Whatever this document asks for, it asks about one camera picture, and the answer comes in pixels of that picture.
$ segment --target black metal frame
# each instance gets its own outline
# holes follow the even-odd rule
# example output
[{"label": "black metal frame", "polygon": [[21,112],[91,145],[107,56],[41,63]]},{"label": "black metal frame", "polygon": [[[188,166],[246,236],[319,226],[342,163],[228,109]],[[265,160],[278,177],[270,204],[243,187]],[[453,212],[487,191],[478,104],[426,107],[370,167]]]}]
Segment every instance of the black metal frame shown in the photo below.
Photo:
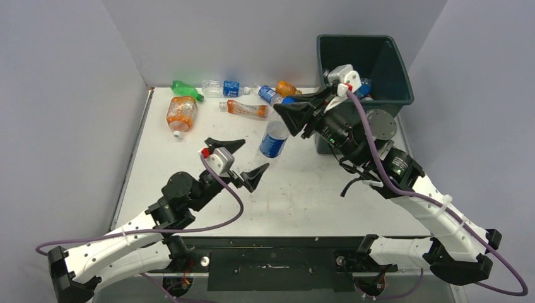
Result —
[{"label": "black metal frame", "polygon": [[[397,237],[413,239],[414,237]],[[183,237],[194,266],[209,273],[208,291],[298,291],[331,288],[354,292],[351,273],[375,276],[382,267],[359,253],[365,237]],[[210,259],[201,266],[201,258]],[[337,258],[345,258],[345,266]],[[155,273],[182,273],[166,269]],[[389,271],[397,271],[392,266]]]}]

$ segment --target black bracket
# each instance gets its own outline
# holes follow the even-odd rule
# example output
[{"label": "black bracket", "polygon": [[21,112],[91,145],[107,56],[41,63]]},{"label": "black bracket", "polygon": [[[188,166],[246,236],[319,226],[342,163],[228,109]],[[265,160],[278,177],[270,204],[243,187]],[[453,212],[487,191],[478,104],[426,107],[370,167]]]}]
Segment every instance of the black bracket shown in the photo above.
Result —
[{"label": "black bracket", "polygon": [[[497,249],[502,235],[495,229],[487,232],[489,245]],[[423,258],[430,264],[431,272],[441,280],[462,286],[486,280],[490,276],[493,262],[489,257],[480,254],[478,262],[455,261],[436,238],[432,238],[432,241],[429,253],[424,254]]]},{"label": "black bracket", "polygon": [[51,249],[47,256],[49,273],[58,303],[85,303],[93,297],[97,284],[102,281],[100,277],[94,276],[84,284],[73,281],[76,275],[67,271],[65,263],[65,258],[69,256],[69,252],[61,246]]}]

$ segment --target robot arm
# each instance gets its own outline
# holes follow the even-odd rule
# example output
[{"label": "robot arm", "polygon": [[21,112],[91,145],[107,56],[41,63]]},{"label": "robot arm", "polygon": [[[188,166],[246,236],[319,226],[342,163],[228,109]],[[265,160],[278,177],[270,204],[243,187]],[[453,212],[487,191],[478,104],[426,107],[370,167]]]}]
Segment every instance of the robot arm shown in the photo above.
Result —
[{"label": "robot arm", "polygon": [[[239,176],[231,169],[232,155],[245,140],[216,141],[208,138],[201,155],[211,170],[226,183],[254,191],[269,164]],[[200,211],[221,192],[208,170],[193,178],[178,172],[162,188],[163,196],[147,210],[107,234],[108,239],[78,247],[57,246],[48,252],[49,270],[58,303],[84,303],[94,292],[111,283],[151,270],[180,270],[188,251],[182,239],[173,235],[191,224],[190,210]]]},{"label": "robot arm", "polygon": [[[293,136],[302,131],[301,137],[305,139],[317,133],[333,150],[342,154],[340,164],[348,172],[360,174],[361,180],[385,199],[410,212],[432,234],[424,239],[368,235],[358,253],[371,257],[379,265],[430,268],[436,276],[455,285],[487,279],[492,267],[492,261],[485,256],[488,251],[464,226],[467,225],[494,249],[498,248],[501,241],[500,233],[482,229],[453,206],[451,196],[441,194],[421,166],[407,153],[393,146],[391,139],[396,133],[394,118],[384,110],[371,109],[365,115],[388,180],[411,195],[398,194],[385,186],[379,169],[372,161],[363,123],[358,121],[352,124],[343,115],[343,110],[333,110],[347,99],[347,91],[354,92],[360,86],[359,75],[348,64],[330,72],[327,81],[329,84],[325,89],[293,96],[291,98],[295,103],[277,104],[274,109]],[[437,200],[438,206],[417,197],[417,194]]]}]

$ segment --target blue label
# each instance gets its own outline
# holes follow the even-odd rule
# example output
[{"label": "blue label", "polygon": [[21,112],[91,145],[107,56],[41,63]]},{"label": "blue label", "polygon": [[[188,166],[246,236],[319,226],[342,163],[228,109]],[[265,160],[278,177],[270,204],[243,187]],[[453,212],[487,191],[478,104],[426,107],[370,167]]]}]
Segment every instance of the blue label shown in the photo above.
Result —
[{"label": "blue label", "polygon": [[223,82],[223,95],[226,97],[237,97],[240,83],[234,81]]},{"label": "blue label", "polygon": [[372,81],[370,79],[360,78],[360,83],[362,85],[356,90],[355,93],[359,99],[372,92]]},{"label": "blue label", "polygon": [[285,143],[286,139],[274,139],[266,134],[260,143],[260,152],[268,158],[275,158],[281,154]]},{"label": "blue label", "polygon": [[271,98],[277,94],[276,91],[272,90],[271,87],[264,85],[258,91],[258,96],[264,98],[266,101],[271,103]]}]

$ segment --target water bottle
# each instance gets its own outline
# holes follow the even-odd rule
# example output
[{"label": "water bottle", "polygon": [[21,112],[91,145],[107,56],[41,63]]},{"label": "water bottle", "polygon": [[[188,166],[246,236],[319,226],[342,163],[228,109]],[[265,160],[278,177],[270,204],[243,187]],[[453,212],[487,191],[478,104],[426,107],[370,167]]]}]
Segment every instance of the water bottle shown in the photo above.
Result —
[{"label": "water bottle", "polygon": [[250,94],[250,87],[240,87],[239,82],[203,80],[202,91],[207,97],[239,97]]},{"label": "water bottle", "polygon": [[[291,98],[284,98],[281,104],[290,104],[295,102]],[[272,110],[267,117],[266,133],[260,143],[260,152],[268,158],[276,158],[283,151],[286,140],[290,136],[290,131],[286,127],[283,119],[279,114]]]},{"label": "water bottle", "polygon": [[282,103],[284,97],[279,95],[276,91],[272,90],[271,87],[264,85],[260,87],[258,91],[258,96],[262,97],[265,101],[268,101],[269,104],[274,105]]}]

